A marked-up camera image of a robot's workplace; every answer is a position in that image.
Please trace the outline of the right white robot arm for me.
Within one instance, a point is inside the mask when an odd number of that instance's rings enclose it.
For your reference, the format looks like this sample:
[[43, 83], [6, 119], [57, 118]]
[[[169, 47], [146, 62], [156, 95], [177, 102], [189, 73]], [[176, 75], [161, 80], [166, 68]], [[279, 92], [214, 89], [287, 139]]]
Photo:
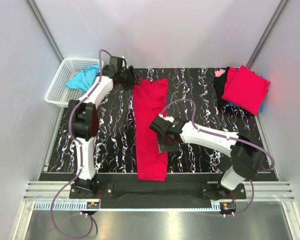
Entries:
[[266, 158], [261, 147], [237, 132], [220, 131], [193, 121], [160, 115], [155, 117], [149, 128], [157, 135], [160, 153], [174, 152], [179, 143], [185, 143], [203, 146], [230, 158], [231, 165], [218, 183], [203, 188], [204, 199], [232, 199], [240, 184], [257, 175]]

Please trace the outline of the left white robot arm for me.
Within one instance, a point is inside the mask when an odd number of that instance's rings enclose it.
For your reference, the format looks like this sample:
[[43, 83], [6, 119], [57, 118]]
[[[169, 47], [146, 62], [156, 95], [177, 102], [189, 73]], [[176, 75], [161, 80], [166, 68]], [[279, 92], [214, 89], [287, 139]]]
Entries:
[[141, 85], [135, 69], [127, 65], [124, 57], [111, 56], [102, 67], [91, 88], [78, 100], [70, 100], [68, 129], [74, 138], [77, 153], [77, 172], [72, 180], [71, 191], [93, 198], [98, 193], [96, 169], [94, 166], [94, 141], [99, 131], [97, 109], [112, 89], [121, 85], [131, 90]]

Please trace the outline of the red polo shirt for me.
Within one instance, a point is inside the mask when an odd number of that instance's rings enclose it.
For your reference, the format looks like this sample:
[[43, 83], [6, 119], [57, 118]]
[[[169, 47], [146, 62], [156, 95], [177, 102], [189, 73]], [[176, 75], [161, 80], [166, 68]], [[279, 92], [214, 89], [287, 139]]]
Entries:
[[169, 84], [167, 79], [140, 81], [142, 85], [136, 85], [133, 90], [137, 178], [141, 181], [164, 182], [168, 154], [159, 152], [158, 137], [150, 125], [167, 105]]

